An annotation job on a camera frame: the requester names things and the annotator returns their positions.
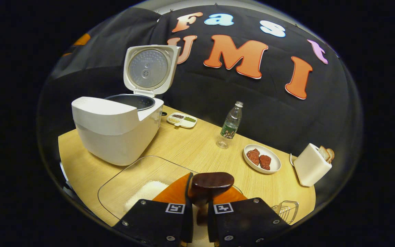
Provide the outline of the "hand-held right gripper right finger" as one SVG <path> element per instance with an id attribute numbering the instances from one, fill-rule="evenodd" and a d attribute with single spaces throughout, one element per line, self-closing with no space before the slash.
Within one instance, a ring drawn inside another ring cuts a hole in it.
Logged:
<path id="1" fill-rule="evenodd" d="M 290 227 L 264 200 L 234 187 L 208 204 L 207 234 L 215 247 L 263 247 Z"/>

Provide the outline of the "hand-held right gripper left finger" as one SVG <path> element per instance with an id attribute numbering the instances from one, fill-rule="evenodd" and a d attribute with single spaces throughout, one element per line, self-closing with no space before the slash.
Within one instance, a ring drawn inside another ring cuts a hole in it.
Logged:
<path id="1" fill-rule="evenodd" d="M 139 199 L 113 229 L 151 247 L 186 247 L 193 241 L 193 208 L 187 196 L 193 173 L 154 199 Z"/>

